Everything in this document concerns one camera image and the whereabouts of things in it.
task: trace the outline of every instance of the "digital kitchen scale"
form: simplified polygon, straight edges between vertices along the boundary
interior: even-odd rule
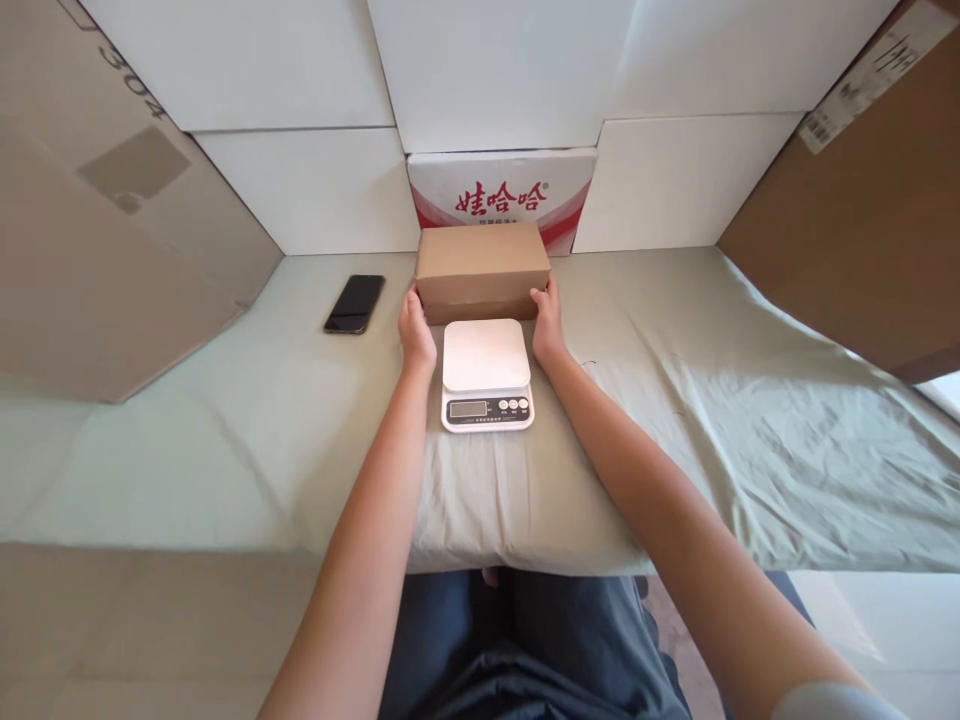
[[[440,420],[450,432],[530,427],[530,362],[520,323],[464,320],[447,325],[442,398]]]

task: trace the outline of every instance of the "sleeve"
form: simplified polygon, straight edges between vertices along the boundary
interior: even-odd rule
[[[777,703],[770,720],[907,720],[878,695],[840,683],[799,685]]]

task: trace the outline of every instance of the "hand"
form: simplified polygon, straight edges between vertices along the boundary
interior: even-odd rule
[[[417,286],[407,290],[400,307],[400,344],[403,345],[403,369],[424,371],[429,375],[437,366],[437,345],[427,327]]]
[[[537,327],[533,332],[533,354],[541,365],[567,353],[560,324],[560,288],[550,273],[546,292],[530,290],[530,297],[537,304]]]

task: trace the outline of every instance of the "phone screen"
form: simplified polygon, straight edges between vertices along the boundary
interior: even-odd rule
[[[351,275],[323,329],[331,333],[362,333],[382,289],[382,275]]]

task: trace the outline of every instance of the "bed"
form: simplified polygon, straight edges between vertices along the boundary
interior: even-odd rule
[[[247,315],[124,405],[0,378],[0,539],[322,554],[399,373],[414,260],[287,258]],[[960,571],[960,426],[928,400],[715,248],[553,264],[574,356],[762,567]],[[387,278],[370,327],[325,335],[352,273]],[[411,571],[651,569],[535,364],[532,382],[529,430],[452,435],[437,373]]]

